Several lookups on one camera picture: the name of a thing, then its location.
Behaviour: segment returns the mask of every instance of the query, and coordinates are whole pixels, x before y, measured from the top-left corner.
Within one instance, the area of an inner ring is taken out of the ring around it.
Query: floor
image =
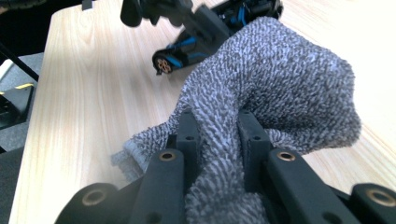
[[[22,56],[20,59],[30,66],[35,72],[40,74],[41,64],[43,62],[43,53]],[[8,61],[5,61],[0,68],[0,91],[7,91],[26,83],[33,83],[36,87],[37,83],[24,73],[17,65],[9,63],[10,67],[7,69],[8,63]],[[24,146],[29,128],[29,118],[30,113],[32,112],[32,106],[33,104],[31,104],[28,120],[26,122],[0,130],[0,146],[6,151]]]

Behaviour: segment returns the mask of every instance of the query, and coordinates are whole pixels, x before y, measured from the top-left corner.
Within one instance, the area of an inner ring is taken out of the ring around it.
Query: light wood tabletop
[[[220,0],[194,1],[197,7]],[[392,1],[284,0],[281,21],[348,60],[363,121],[353,147],[305,159],[329,185],[349,192],[372,182],[396,190],[396,33]],[[53,223],[80,189],[128,184],[110,156],[134,133],[167,120],[193,68],[155,76],[151,56],[180,29],[160,19],[129,28],[121,0],[55,13],[23,154],[10,223]]]

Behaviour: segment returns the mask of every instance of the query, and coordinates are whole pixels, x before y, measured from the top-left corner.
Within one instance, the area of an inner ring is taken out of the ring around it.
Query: wooden table
[[[360,182],[396,190],[395,4],[283,2],[287,26],[353,65],[363,120],[354,147],[304,157],[343,191]],[[164,19],[157,27],[143,21],[128,28],[120,6],[121,0],[98,0],[93,9],[70,7],[53,15],[10,223],[53,223],[79,189],[96,182],[125,186],[110,155],[174,109],[191,68],[156,77],[151,55],[179,30]]]

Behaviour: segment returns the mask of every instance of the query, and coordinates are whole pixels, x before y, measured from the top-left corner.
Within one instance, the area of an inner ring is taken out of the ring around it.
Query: gray knit fabric
[[[203,140],[203,171],[186,196],[189,223],[266,223],[260,195],[246,193],[237,115],[252,112],[275,147],[301,154],[351,146],[361,122],[350,65],[272,18],[258,18],[188,76],[169,120],[134,135],[113,156],[137,179],[191,109]]]

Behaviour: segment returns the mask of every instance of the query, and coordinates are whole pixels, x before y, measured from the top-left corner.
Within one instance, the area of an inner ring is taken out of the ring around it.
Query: gray towel
[[[185,198],[189,223],[266,223],[260,195],[244,190],[239,109],[256,116],[275,147],[301,154],[348,147],[361,131],[353,89],[345,60],[278,20],[258,18],[191,72],[168,121],[134,135],[112,159],[137,179],[189,108],[203,144],[202,172]]]

